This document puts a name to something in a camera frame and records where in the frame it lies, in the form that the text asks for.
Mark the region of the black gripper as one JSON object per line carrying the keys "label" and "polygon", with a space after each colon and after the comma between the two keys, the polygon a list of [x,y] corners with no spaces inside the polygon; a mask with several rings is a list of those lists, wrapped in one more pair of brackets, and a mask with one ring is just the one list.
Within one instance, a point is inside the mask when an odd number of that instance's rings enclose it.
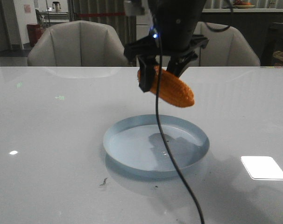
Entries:
{"label": "black gripper", "polygon": [[190,52],[191,39],[205,3],[205,0],[124,1],[126,16],[147,14],[152,24],[146,37],[124,48],[124,56],[128,60],[138,56],[139,87],[143,92],[150,91],[152,87],[158,65],[156,55],[171,56],[167,71],[176,77],[183,74],[190,62],[197,60],[198,55]]}

